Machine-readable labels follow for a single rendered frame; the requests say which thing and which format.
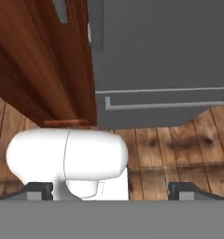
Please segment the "brown wooden cupboard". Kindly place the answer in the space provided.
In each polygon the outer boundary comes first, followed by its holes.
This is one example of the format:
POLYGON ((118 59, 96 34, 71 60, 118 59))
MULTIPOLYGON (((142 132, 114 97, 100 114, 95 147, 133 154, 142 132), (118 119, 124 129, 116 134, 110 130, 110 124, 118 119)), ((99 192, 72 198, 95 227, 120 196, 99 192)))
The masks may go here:
POLYGON ((97 122, 86 0, 0 0, 0 97, 41 127, 97 122))

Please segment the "white rounded object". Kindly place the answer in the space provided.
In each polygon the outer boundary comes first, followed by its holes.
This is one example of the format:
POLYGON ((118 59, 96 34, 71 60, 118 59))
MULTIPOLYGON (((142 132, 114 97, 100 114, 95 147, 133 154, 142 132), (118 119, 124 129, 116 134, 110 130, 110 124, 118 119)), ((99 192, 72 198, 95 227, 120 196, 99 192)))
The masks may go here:
POLYGON ((129 153, 117 134, 77 129, 30 129, 7 146, 6 161, 22 184, 50 182, 56 201, 127 201, 129 153))

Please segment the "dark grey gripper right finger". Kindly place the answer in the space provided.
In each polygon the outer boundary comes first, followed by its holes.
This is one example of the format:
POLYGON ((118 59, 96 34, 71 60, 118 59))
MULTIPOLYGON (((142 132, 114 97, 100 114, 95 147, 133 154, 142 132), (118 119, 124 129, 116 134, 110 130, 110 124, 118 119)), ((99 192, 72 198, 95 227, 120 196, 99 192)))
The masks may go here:
POLYGON ((171 201, 222 200, 223 196, 200 189, 192 182, 170 182, 168 184, 171 201))

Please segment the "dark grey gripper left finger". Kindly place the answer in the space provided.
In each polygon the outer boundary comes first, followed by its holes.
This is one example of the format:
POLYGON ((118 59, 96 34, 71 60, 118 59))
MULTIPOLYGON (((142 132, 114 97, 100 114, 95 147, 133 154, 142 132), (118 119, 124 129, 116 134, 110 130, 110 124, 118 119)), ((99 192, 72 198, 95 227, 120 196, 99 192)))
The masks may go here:
POLYGON ((53 184, 51 182, 29 182, 19 191, 0 196, 0 200, 16 201, 52 201, 53 184))

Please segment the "grey fridge drawer front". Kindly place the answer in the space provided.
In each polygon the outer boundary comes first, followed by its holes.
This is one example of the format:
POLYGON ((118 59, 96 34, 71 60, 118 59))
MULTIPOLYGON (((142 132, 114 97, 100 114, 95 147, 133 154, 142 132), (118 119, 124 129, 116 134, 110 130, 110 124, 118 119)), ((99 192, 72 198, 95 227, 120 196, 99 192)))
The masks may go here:
POLYGON ((111 105, 145 105, 224 100, 224 88, 97 91, 97 126, 107 130, 171 127, 183 125, 210 107, 156 108, 136 110, 105 110, 105 98, 111 105))

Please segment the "grey fridge door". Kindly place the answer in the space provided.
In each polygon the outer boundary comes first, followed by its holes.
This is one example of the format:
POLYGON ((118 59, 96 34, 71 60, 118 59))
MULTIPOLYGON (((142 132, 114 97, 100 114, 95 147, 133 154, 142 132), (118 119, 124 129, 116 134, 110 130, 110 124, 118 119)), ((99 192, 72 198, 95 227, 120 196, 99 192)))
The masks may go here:
POLYGON ((87 0, 95 90, 224 88, 224 0, 87 0))

